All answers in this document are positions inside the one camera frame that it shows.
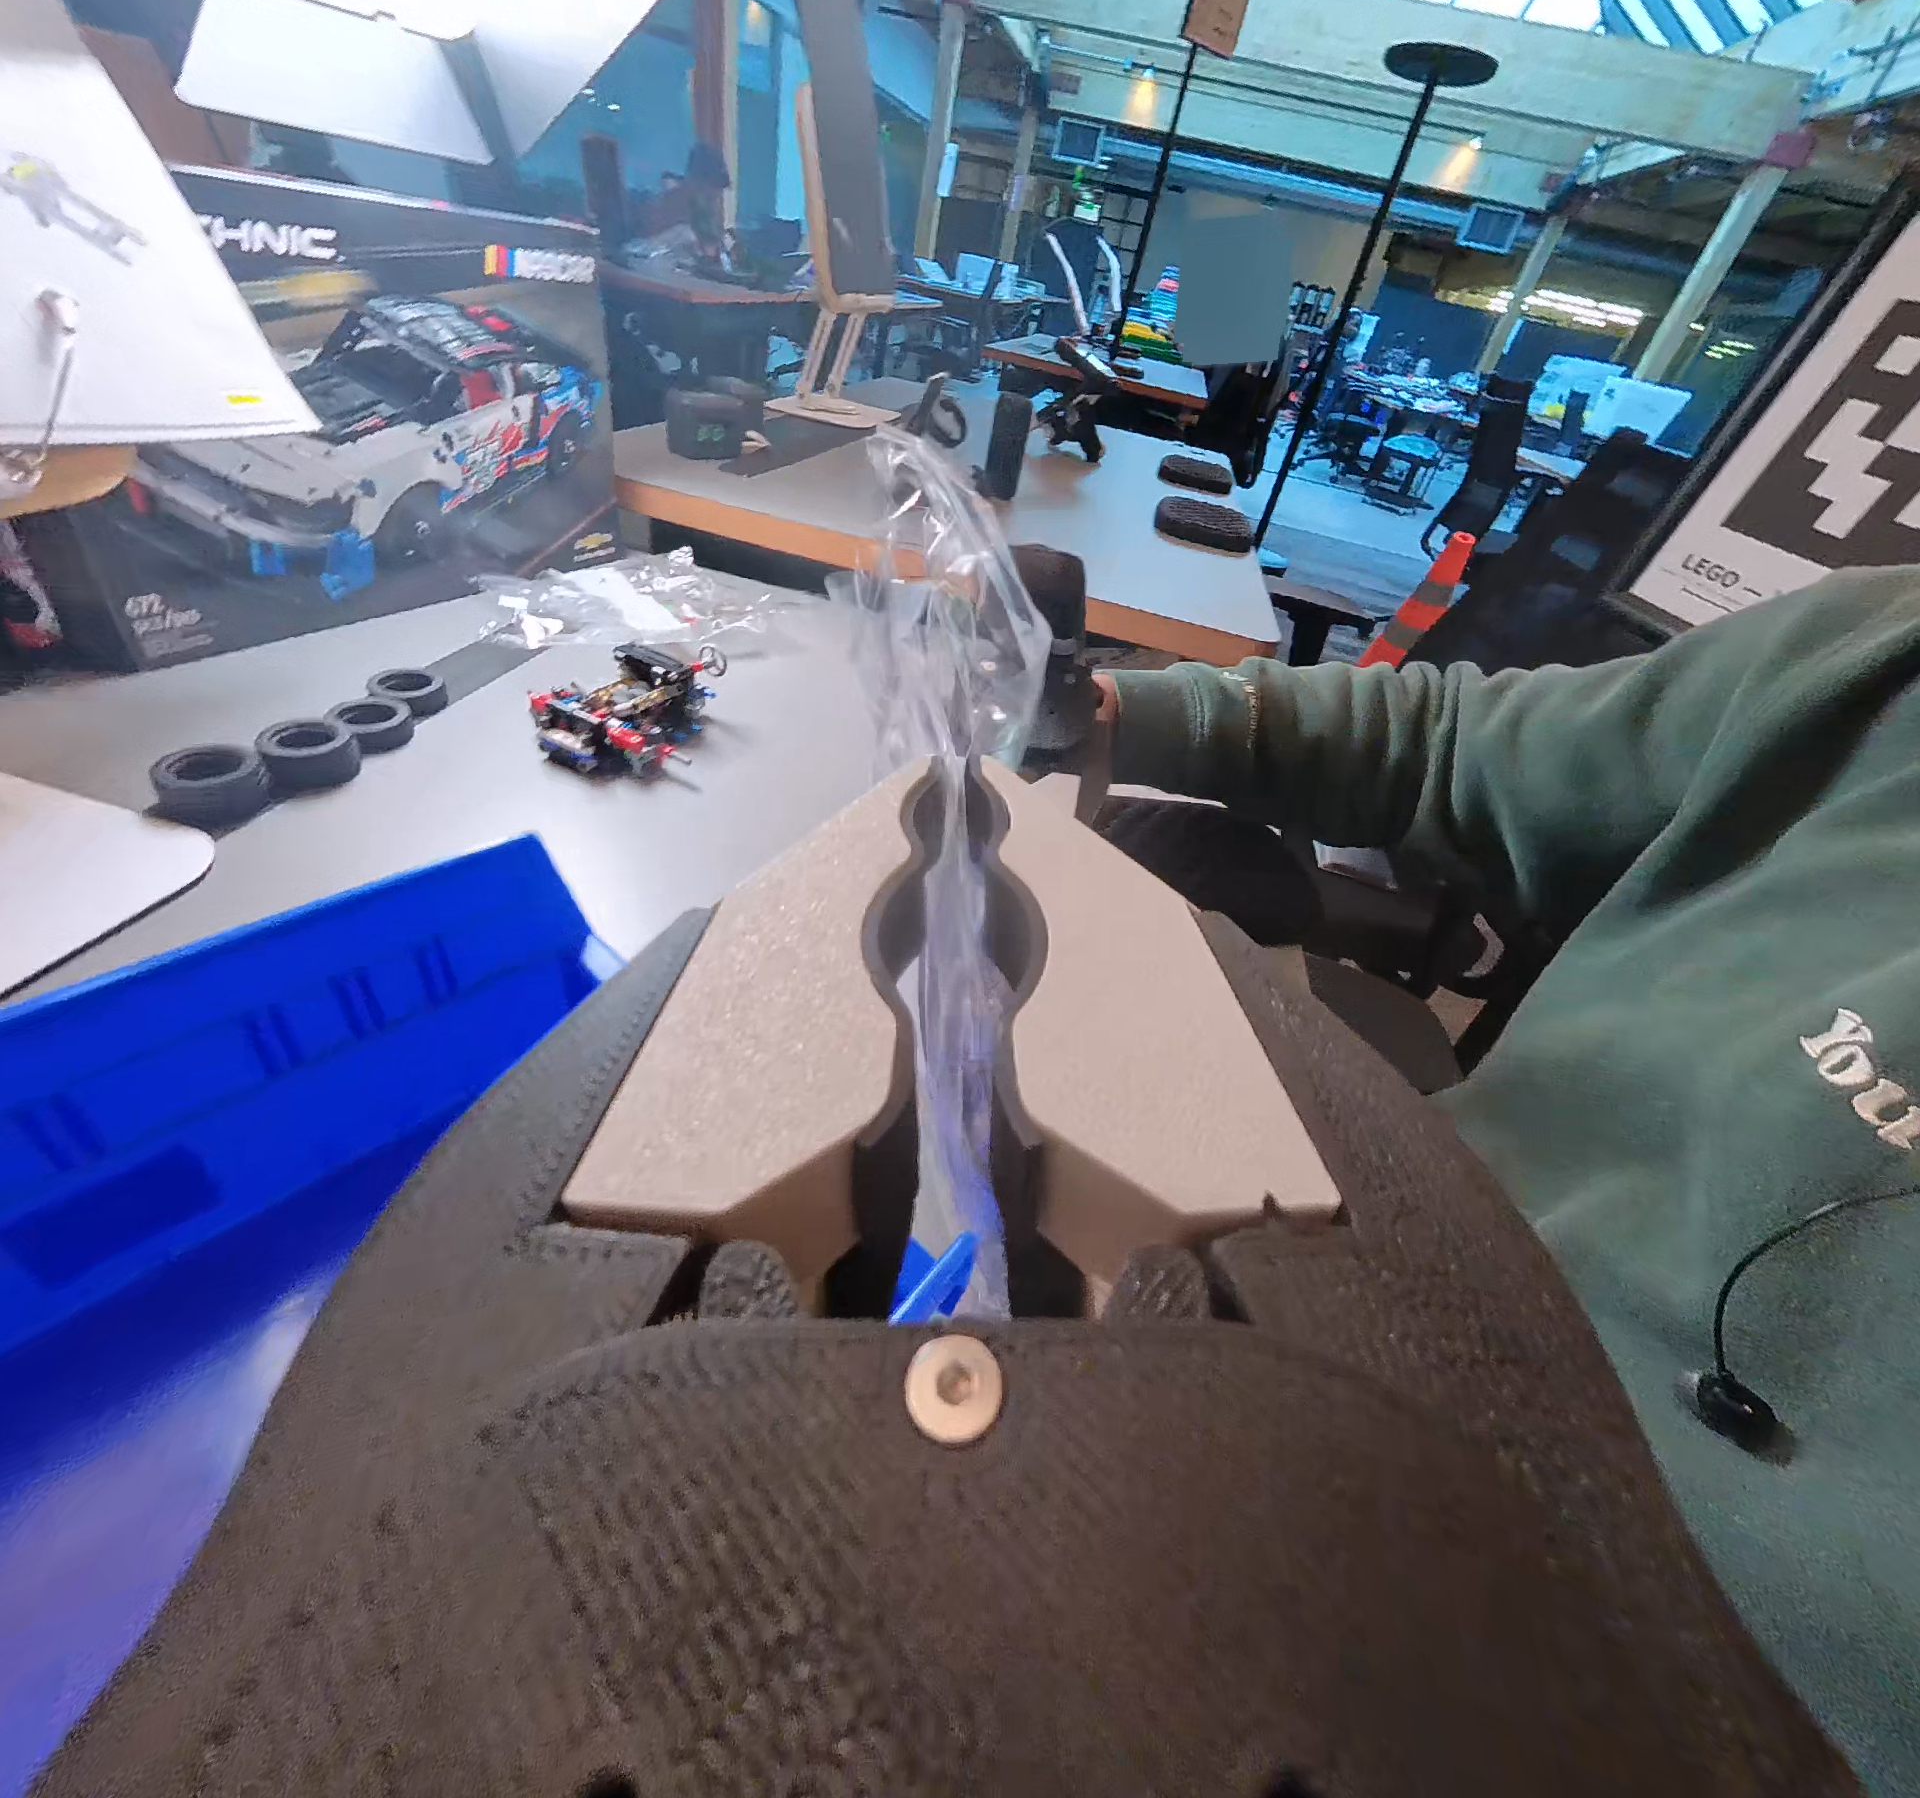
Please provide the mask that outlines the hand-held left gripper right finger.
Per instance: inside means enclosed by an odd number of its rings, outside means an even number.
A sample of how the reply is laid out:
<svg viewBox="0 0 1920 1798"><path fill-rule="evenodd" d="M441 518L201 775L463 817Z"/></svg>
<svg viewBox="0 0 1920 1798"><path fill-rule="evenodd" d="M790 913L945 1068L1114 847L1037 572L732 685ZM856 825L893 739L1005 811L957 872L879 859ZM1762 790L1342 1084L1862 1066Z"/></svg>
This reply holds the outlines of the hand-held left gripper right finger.
<svg viewBox="0 0 1920 1798"><path fill-rule="evenodd" d="M1341 1189L1188 899L995 758L969 767L969 841L1010 1311L1083 1316L1140 1248L1331 1226Z"/></svg>

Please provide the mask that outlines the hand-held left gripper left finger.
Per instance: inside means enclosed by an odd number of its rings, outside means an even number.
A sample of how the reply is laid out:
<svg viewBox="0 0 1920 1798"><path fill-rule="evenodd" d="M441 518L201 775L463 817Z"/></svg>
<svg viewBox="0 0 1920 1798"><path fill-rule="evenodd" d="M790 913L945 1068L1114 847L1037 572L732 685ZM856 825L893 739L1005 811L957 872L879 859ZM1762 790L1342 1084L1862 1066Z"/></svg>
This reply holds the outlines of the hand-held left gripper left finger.
<svg viewBox="0 0 1920 1798"><path fill-rule="evenodd" d="M916 1033L945 787L902 767L708 914L562 1186L581 1229L772 1247L818 1309L890 1313L919 1192Z"/></svg>

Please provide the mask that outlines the clear plastic bag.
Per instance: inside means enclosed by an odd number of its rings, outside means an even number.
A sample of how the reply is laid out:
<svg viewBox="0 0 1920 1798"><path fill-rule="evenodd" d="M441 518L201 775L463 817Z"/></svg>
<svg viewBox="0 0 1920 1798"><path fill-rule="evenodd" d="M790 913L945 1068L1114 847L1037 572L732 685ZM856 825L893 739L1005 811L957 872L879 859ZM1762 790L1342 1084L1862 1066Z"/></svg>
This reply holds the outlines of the clear plastic bag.
<svg viewBox="0 0 1920 1798"><path fill-rule="evenodd" d="M877 777L908 770L924 783L908 818L924 847L916 944L900 972L919 1114L909 1234L931 1257L973 1240L955 1313L1002 1320L1012 1295L992 1139L1010 983L989 952L985 763L1026 752L1050 635L969 469L893 423L866 452L881 514L856 567L829 584L852 606Z"/></svg>

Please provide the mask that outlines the blue plastic bin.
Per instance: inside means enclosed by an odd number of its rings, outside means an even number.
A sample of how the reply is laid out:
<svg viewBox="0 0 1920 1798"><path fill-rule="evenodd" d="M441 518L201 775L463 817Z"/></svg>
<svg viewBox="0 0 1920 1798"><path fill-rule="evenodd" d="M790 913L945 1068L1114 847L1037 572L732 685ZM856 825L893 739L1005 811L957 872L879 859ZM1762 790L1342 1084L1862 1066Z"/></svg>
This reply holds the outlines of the blue plastic bin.
<svg viewBox="0 0 1920 1798"><path fill-rule="evenodd" d="M617 966L520 835L5 1008L5 1794L201 1547L347 1253Z"/></svg>

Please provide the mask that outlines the person's right forearm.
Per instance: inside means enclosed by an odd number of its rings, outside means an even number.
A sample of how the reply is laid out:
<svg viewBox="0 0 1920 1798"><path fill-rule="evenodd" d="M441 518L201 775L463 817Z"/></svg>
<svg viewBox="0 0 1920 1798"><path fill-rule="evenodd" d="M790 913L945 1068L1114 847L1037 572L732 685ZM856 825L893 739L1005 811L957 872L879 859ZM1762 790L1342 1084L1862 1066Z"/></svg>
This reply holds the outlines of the person's right forearm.
<svg viewBox="0 0 1920 1798"><path fill-rule="evenodd" d="M1486 676L1247 658L1121 673L1119 783L1398 850L1568 932L1756 865L1870 730L1915 745L1915 570L1826 575L1642 656Z"/></svg>

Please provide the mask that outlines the lego car chassis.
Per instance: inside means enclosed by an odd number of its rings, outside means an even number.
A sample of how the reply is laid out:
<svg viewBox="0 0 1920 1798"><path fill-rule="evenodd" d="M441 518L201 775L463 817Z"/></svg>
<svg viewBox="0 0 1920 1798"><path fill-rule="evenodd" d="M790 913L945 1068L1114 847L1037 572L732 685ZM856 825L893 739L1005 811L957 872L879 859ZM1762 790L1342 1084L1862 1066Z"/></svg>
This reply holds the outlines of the lego car chassis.
<svg viewBox="0 0 1920 1798"><path fill-rule="evenodd" d="M686 763L704 733L713 679L728 656L713 645L680 658L648 645L613 650L613 678L601 685L559 684L528 697L541 754L584 777L659 777Z"/></svg>

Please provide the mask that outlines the lego set box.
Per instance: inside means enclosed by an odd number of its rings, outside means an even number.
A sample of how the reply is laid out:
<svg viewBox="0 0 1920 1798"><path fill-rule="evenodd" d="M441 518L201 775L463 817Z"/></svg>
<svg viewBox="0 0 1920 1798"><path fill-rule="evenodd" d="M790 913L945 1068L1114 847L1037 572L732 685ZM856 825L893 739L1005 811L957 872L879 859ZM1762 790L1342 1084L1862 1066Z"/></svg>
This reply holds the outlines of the lego set box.
<svg viewBox="0 0 1920 1798"><path fill-rule="evenodd" d="M317 427L5 452L7 684L611 552L601 251L524 161L659 2L62 0Z"/></svg>

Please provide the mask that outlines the lego instruction booklet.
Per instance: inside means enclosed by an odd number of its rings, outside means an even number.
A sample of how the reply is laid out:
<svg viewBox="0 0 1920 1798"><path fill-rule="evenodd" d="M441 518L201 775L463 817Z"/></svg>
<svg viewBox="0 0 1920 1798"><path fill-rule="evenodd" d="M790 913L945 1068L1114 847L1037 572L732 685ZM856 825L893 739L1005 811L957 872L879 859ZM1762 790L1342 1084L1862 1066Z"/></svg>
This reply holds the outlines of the lego instruction booklet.
<svg viewBox="0 0 1920 1798"><path fill-rule="evenodd" d="M317 427L62 0L2 0L2 442Z"/></svg>

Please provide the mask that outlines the neighbouring wooden-edged desk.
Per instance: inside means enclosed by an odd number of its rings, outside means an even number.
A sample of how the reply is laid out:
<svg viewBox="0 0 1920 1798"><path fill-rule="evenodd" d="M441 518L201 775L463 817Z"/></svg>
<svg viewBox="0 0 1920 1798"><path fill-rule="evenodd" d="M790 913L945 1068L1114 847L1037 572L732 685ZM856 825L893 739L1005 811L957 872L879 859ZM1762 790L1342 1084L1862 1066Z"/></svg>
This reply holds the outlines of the neighbouring wooden-edged desk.
<svg viewBox="0 0 1920 1798"><path fill-rule="evenodd" d="M1215 665L1271 658L1280 619L1256 556L1157 532L1166 444L1125 430L1102 442L1102 464L1089 464L1076 449L1050 449L1040 431L1028 438L1017 497L994 507L1007 542L1083 560L1096 638ZM881 526L864 438L737 475L670 452L665 423L648 423L613 437L613 480L631 551L687 544L703 567L776 587L822 593L830 572L862 560Z"/></svg>

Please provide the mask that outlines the orange traffic cone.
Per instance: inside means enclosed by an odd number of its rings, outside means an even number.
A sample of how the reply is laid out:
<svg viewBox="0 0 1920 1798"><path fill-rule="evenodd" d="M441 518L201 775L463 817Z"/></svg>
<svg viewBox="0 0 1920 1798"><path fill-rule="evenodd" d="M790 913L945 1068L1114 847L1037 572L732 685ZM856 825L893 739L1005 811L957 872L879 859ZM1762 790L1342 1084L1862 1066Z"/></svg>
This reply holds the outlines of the orange traffic cone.
<svg viewBox="0 0 1920 1798"><path fill-rule="evenodd" d="M1442 552L1428 567L1422 584L1400 602L1398 611L1360 653L1357 658L1359 668L1400 668L1404 665L1404 658L1416 648L1422 638L1449 612L1475 544L1478 540L1472 532L1457 529L1450 534Z"/></svg>

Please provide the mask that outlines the empty crumpled plastic bag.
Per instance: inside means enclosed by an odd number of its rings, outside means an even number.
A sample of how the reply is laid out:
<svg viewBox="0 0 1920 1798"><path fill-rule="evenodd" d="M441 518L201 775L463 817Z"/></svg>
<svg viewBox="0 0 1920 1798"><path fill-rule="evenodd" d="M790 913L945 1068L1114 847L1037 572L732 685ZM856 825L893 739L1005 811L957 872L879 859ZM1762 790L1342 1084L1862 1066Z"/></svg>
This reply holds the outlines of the empty crumpled plastic bag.
<svg viewBox="0 0 1920 1798"><path fill-rule="evenodd" d="M529 579L481 575L470 585L489 605L481 635L525 653L642 641L662 650L713 645L732 655L771 635L802 602L799 593L704 570L687 546Z"/></svg>

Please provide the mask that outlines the wooden stand with grey panel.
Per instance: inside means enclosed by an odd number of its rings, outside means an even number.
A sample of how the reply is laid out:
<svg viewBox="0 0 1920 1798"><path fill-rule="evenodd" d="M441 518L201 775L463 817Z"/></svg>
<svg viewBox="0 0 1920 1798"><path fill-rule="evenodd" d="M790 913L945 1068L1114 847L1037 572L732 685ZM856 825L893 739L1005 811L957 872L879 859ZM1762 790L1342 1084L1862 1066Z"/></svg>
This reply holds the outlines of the wooden stand with grey panel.
<svg viewBox="0 0 1920 1798"><path fill-rule="evenodd" d="M868 322L900 303L877 86L859 0L795 0L809 74L795 92L816 315L798 386L771 418L860 441L895 413L847 394Z"/></svg>

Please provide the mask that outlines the person's green sweatshirt torso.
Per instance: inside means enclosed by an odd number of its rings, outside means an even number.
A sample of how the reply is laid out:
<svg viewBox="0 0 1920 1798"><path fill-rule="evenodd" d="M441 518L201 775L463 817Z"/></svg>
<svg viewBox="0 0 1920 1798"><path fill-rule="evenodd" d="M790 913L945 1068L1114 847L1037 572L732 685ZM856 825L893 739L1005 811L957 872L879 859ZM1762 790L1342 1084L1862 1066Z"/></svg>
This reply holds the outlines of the person's green sweatshirt torso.
<svg viewBox="0 0 1920 1798"><path fill-rule="evenodd" d="M1455 1119L1587 1308L1696 1542L1876 1794L1915 1794L1915 745L1763 857L1615 888Z"/></svg>

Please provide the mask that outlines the clear booklet stand white base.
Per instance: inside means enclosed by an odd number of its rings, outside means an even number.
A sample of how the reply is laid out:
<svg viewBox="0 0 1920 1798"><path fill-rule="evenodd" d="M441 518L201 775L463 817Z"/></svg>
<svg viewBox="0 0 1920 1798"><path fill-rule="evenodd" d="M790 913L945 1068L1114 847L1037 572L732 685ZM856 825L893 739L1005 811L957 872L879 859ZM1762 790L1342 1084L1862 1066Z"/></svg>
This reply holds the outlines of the clear booklet stand white base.
<svg viewBox="0 0 1920 1798"><path fill-rule="evenodd" d="M2 995L194 889L214 839L2 775Z"/></svg>

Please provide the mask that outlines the large printed marker sign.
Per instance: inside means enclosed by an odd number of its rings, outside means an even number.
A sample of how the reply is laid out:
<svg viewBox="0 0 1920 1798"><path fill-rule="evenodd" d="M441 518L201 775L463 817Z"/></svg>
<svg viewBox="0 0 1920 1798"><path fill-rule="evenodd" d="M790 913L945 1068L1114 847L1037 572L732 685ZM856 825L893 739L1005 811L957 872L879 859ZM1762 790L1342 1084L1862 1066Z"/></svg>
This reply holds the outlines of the large printed marker sign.
<svg viewBox="0 0 1920 1798"><path fill-rule="evenodd" d="M1678 633L1843 570L1917 560L1917 187L1859 245L1717 423L1607 601Z"/></svg>

